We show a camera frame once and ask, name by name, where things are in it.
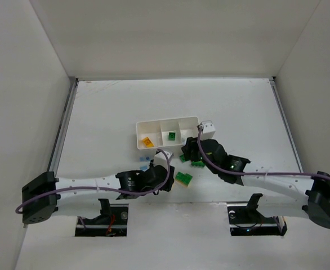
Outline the green long lego brick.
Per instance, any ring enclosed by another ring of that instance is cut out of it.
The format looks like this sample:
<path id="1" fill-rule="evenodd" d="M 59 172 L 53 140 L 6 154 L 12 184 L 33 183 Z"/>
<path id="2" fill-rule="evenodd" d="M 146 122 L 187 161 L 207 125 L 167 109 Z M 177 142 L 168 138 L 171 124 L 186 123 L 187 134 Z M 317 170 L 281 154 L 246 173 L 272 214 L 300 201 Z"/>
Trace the green long lego brick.
<path id="1" fill-rule="evenodd" d="M 179 159 L 181 160 L 182 163 L 185 163 L 186 162 L 186 159 L 185 159 L 184 155 L 181 155 L 179 157 Z"/>

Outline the small green lego brick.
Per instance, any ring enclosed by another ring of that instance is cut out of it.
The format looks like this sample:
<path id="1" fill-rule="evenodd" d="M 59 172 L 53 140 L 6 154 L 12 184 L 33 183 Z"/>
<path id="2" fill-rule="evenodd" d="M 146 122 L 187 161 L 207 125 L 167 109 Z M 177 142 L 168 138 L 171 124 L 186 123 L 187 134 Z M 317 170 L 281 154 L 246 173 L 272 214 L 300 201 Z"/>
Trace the small green lego brick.
<path id="1" fill-rule="evenodd" d="M 175 141 L 176 140 L 176 133 L 175 132 L 169 132 L 168 140 L 169 141 Z"/>

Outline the yellow sloped lego brick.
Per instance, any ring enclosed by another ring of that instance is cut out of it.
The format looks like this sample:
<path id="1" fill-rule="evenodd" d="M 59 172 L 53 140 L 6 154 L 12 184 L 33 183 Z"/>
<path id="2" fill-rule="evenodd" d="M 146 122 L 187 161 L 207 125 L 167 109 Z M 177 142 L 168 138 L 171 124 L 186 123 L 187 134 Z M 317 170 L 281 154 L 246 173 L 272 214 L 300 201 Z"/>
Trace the yellow sloped lego brick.
<path id="1" fill-rule="evenodd" d="M 149 137 L 145 137 L 144 139 L 142 139 L 142 142 L 146 148 L 154 147 L 154 144 Z"/>

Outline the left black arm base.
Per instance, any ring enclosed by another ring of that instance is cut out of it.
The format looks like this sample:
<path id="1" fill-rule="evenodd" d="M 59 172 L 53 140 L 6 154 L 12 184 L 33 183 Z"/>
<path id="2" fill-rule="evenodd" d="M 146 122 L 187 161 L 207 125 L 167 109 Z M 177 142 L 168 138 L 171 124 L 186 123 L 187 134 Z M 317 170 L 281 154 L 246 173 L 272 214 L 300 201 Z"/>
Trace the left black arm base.
<path id="1" fill-rule="evenodd" d="M 91 219 L 78 217 L 75 237 L 126 237 L 128 204 L 111 204 L 99 199 L 99 213 Z"/>

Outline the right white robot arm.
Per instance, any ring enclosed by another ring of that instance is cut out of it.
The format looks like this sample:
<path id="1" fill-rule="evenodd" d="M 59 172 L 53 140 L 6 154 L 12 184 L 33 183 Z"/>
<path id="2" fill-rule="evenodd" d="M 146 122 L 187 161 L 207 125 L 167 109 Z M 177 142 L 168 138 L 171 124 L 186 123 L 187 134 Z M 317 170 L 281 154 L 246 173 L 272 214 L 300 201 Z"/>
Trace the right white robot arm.
<path id="1" fill-rule="evenodd" d="M 288 216 L 309 219 L 330 229 L 330 175 L 325 172 L 244 172 L 250 160 L 229 155 L 215 139 L 189 137 L 181 148 L 186 161 L 201 161 L 228 184 L 257 187 L 277 193 L 275 197 L 255 193 L 248 201 L 251 213 L 263 217 Z"/>

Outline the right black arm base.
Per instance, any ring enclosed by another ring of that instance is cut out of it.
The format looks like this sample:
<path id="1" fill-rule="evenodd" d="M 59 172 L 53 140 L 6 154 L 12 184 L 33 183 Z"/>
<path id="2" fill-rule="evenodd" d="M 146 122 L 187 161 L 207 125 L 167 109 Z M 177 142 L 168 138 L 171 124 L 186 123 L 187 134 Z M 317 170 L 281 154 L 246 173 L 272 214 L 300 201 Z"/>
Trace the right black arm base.
<path id="1" fill-rule="evenodd" d="M 248 202 L 227 204 L 231 236 L 284 236 L 287 224 L 283 217 L 265 217 L 258 210 L 258 202 L 263 197 L 255 193 Z"/>

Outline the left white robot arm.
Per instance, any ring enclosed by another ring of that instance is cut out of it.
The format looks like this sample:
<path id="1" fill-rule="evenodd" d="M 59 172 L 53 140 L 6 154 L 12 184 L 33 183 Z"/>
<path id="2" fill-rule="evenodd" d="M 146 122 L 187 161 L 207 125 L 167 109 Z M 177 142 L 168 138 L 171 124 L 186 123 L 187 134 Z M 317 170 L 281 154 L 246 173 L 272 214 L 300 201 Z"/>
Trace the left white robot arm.
<path id="1" fill-rule="evenodd" d="M 152 165 L 146 171 L 130 170 L 90 179 L 57 178 L 54 172 L 44 172 L 22 188 L 22 203 L 15 212 L 24 224 L 44 222 L 53 215 L 92 219 L 106 213 L 105 205 L 110 200 L 170 192 L 174 171 L 171 165 Z"/>

